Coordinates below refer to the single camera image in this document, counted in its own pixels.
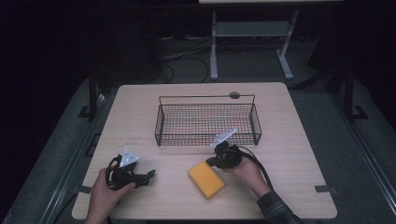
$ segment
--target black wire basket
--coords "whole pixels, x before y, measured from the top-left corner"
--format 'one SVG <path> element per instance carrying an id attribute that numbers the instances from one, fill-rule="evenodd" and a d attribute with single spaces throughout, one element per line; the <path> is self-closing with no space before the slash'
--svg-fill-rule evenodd
<path id="1" fill-rule="evenodd" d="M 157 144 L 209 146 L 217 134 L 236 128 L 228 143 L 258 145 L 262 129 L 254 98 L 235 92 L 221 96 L 161 96 L 155 128 Z"/>

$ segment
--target yellow sponge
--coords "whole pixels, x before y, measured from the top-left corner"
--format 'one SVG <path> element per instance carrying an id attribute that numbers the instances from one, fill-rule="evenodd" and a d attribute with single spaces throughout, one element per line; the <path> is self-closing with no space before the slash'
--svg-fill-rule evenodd
<path id="1" fill-rule="evenodd" d="M 212 168 L 210 168 L 206 161 L 202 161 L 192 167 L 189 170 L 189 176 L 207 199 L 210 199 L 224 188 L 224 182 Z"/>

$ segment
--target wooden table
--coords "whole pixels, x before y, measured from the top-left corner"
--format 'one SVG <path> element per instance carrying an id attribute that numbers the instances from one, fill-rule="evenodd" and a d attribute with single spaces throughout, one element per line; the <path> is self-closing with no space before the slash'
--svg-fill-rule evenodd
<path id="1" fill-rule="evenodd" d="M 264 165 L 274 189 L 301 218 L 333 218 L 337 211 L 286 86 L 282 83 L 211 83 L 122 86 L 108 115 L 83 186 L 91 187 L 98 171 L 128 147 L 140 161 L 137 174 L 156 170 L 150 185 L 134 189 L 111 214 L 127 219 L 262 218 L 257 198 L 232 175 L 215 171 L 226 187 L 207 200 L 188 170 L 214 156 L 209 146 L 158 147 L 154 138 L 159 96 L 255 94 L 262 127 L 257 146 L 245 146 Z M 80 193 L 73 208 L 84 219 L 90 195 Z"/>

